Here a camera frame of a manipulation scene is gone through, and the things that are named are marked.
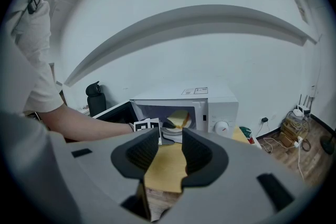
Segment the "white microwave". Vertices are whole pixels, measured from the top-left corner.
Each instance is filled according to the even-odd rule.
[[[232,138],[238,113],[238,101],[223,80],[169,82],[118,104],[94,118],[133,123],[147,118],[168,118],[176,110],[186,110],[188,126]],[[177,133],[165,132],[165,138],[182,142]]]

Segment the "sleeve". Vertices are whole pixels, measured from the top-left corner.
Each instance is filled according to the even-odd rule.
[[[15,43],[39,74],[25,111],[50,112],[59,108],[63,100],[56,89],[47,60],[51,35],[48,2],[41,1],[31,15],[25,12],[19,25],[24,25],[24,31],[16,35]]]

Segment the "table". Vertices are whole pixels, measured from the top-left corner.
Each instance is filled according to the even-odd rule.
[[[237,126],[232,138],[249,144]],[[181,180],[187,176],[185,166],[186,160],[182,153],[182,144],[159,146],[158,153],[145,174],[145,187],[170,193],[181,193]]]

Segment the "wooden floor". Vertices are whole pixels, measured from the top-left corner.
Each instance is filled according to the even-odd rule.
[[[310,132],[307,136],[311,144],[309,152],[300,150],[300,168],[309,186],[321,184],[328,173],[333,157],[325,153],[320,145],[320,137],[323,135],[330,136],[330,133],[319,123],[310,119]],[[270,137],[277,139],[278,134]],[[267,140],[273,146],[271,156],[284,163],[289,169],[300,175],[298,168],[298,149],[287,150],[272,140]],[[181,194],[166,193],[154,189],[146,189],[146,194],[152,214],[152,221],[158,220],[161,213],[174,206]]]

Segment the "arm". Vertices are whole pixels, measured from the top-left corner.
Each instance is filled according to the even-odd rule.
[[[64,104],[53,111],[39,115],[52,131],[76,141],[100,140],[133,132],[128,124],[96,120]]]

